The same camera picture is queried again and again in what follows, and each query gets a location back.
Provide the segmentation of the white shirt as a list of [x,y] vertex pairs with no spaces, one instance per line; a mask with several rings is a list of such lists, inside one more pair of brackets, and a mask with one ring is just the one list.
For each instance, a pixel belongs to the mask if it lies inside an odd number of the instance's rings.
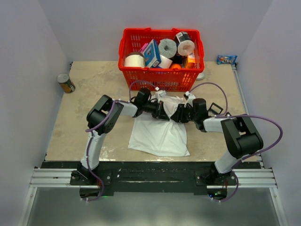
[[150,113],[142,113],[135,119],[128,148],[160,157],[190,155],[184,124],[154,119]]

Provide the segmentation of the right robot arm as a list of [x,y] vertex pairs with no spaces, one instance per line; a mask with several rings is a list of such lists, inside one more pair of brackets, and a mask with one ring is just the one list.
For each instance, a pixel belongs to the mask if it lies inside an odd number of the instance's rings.
[[194,122],[202,132],[220,132],[224,135],[227,150],[224,155],[211,164],[209,170],[200,176],[206,184],[220,185],[231,174],[233,166],[244,156],[254,154],[263,148],[263,139],[250,118],[218,118],[210,116],[206,101],[202,98],[192,103],[179,104],[171,119],[179,123]]

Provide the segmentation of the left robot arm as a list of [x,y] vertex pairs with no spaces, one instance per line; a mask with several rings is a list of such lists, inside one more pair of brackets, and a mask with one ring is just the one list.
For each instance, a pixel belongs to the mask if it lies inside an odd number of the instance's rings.
[[163,101],[159,97],[152,101],[151,91],[147,88],[140,89],[137,95],[128,101],[115,100],[108,95],[103,95],[87,114],[86,150],[71,177],[86,185],[101,182],[97,175],[97,168],[106,135],[112,131],[120,116],[136,118],[143,112],[150,113],[157,120],[170,120],[164,110]]

